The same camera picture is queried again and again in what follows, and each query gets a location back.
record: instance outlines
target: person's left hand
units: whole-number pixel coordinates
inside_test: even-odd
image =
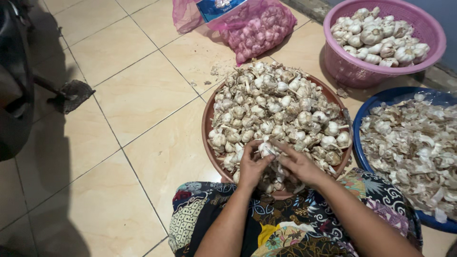
[[[254,149],[257,149],[262,143],[263,140],[253,140],[244,146],[243,157],[239,164],[238,188],[254,191],[263,171],[275,159],[274,155],[265,156],[263,159],[260,159],[260,154],[253,155]]]

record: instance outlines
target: hand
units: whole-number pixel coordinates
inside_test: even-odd
[[[260,159],[260,153],[253,155],[254,149],[262,143],[263,140],[253,140],[244,146],[243,157],[239,164],[238,188],[254,191],[263,171],[275,159],[274,155],[265,156],[263,159]]]
[[[330,178],[304,154],[297,152],[277,140],[270,140],[270,142],[289,155],[288,157],[283,155],[279,156],[279,162],[289,169],[303,183],[314,187],[317,186],[323,179]]]

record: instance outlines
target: tile floor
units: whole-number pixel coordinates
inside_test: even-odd
[[[167,230],[175,189],[220,180],[200,124],[223,78],[210,76],[211,67],[232,72],[234,54],[205,25],[176,33],[172,0],[34,3],[35,72],[57,85],[85,80],[97,92],[63,116],[46,104],[51,94],[36,89],[28,143],[0,163],[0,244],[26,256],[172,256]],[[319,65],[322,27],[292,12],[294,33],[260,59],[301,67],[335,88]],[[355,116],[369,96],[404,85],[420,86],[401,76],[349,89],[343,102]],[[424,227],[425,256],[444,256],[455,238]]]

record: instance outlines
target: metal leg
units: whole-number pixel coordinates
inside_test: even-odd
[[[64,97],[66,100],[70,100],[70,98],[63,92],[61,91],[58,91],[56,90],[54,87],[53,87],[53,83],[45,78],[42,78],[40,76],[37,76],[37,75],[33,75],[33,82],[35,84],[37,84],[38,86],[46,89],[46,90],[49,90],[51,91],[52,93],[58,95],[58,96],[62,96]]]

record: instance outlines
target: person's right hand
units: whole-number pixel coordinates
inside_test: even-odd
[[[289,155],[288,157],[281,155],[278,160],[303,183],[313,187],[317,186],[323,179],[330,178],[330,176],[319,169],[313,161],[308,159],[304,154],[297,152],[277,140],[270,140],[270,142]]]

